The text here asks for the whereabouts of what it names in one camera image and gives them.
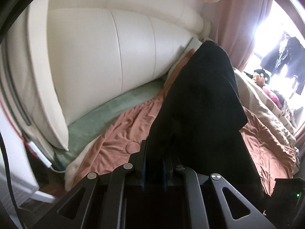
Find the black work shirt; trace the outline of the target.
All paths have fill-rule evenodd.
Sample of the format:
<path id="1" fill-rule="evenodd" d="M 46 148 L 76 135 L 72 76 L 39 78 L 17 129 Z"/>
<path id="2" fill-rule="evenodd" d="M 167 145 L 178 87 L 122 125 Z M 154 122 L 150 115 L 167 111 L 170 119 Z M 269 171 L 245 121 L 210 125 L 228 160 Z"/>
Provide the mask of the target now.
<path id="1" fill-rule="evenodd" d="M 147 139 L 149 182 L 164 184 L 166 160 L 223 176 L 259 211 L 265 193 L 240 129 L 248 122 L 227 53 L 204 42 L 171 85 Z"/>

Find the green bed sheet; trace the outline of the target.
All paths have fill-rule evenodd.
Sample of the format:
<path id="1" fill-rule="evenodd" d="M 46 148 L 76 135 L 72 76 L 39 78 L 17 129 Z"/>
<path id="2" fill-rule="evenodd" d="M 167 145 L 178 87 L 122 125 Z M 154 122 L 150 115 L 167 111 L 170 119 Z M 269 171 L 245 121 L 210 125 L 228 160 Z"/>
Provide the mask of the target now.
<path id="1" fill-rule="evenodd" d="M 159 78 L 125 92 L 71 123 L 68 126 L 68 150 L 54 149 L 59 170 L 65 171 L 85 146 L 102 135 L 121 113 L 155 97 L 164 83 L 164 79 Z"/>

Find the beige duvet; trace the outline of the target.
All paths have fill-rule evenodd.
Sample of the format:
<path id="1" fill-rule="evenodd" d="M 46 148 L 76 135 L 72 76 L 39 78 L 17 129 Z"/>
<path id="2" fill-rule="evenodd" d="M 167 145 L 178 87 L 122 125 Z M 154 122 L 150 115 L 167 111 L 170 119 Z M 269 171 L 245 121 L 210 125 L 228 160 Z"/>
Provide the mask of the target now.
<path id="1" fill-rule="evenodd" d="M 281 110 L 246 74 L 234 69 L 241 104 L 250 110 L 283 145 L 295 147 L 294 127 Z"/>

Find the white left nightstand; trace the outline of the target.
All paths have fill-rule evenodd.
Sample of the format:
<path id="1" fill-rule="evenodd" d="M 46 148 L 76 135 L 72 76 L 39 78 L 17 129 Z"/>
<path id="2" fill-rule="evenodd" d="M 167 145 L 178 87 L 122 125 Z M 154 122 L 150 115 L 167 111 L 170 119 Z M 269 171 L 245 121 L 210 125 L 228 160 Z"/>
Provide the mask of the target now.
<path id="1" fill-rule="evenodd" d="M 1 113 L 1 134 L 8 157 L 16 204 L 20 206 L 29 198 L 45 203 L 54 203 L 56 197 L 39 191 L 39 185 L 31 170 L 25 146 L 3 113 Z"/>

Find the plush toys on sill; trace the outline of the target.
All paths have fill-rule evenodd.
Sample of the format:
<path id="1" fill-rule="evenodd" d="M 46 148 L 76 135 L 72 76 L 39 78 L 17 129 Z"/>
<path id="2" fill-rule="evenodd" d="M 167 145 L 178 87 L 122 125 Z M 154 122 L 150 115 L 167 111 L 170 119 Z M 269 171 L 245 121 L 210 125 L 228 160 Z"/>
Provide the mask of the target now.
<path id="1" fill-rule="evenodd" d="M 254 81 L 279 109 L 283 110 L 289 106 L 289 99 L 280 80 L 272 79 L 264 69 L 258 69 L 252 73 L 244 71 L 243 73 Z"/>

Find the cream leather headboard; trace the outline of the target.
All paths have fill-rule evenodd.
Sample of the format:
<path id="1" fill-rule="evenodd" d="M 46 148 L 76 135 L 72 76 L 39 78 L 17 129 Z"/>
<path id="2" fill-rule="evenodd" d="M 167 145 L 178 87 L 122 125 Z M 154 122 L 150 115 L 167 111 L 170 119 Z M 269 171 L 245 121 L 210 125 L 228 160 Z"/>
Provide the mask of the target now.
<path id="1" fill-rule="evenodd" d="M 163 76 L 207 34 L 185 0 L 34 0 L 2 43 L 21 125 L 43 147 L 68 150 L 69 125 Z"/>

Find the hanging dark jacket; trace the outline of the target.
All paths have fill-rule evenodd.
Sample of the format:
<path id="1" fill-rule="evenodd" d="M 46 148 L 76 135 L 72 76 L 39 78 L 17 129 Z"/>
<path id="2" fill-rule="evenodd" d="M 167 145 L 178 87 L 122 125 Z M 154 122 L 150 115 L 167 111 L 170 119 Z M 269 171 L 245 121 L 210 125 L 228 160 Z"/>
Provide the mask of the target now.
<path id="1" fill-rule="evenodd" d="M 269 71 L 271 76 L 279 74 L 286 66 L 285 77 L 292 79 L 296 76 L 296 93 L 301 95 L 304 88 L 304 47 L 296 37 L 285 33 L 283 41 L 262 58 L 260 66 Z"/>

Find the pink left curtain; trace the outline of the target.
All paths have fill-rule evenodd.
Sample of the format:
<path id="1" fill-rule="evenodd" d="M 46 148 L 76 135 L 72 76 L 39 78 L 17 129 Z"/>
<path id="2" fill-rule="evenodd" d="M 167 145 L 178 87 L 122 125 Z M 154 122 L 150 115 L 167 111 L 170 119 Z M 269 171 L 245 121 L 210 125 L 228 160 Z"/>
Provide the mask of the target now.
<path id="1" fill-rule="evenodd" d="M 254 38 L 268 17 L 273 0 L 220 0 L 215 42 L 228 54 L 232 66 L 243 70 L 254 50 Z"/>

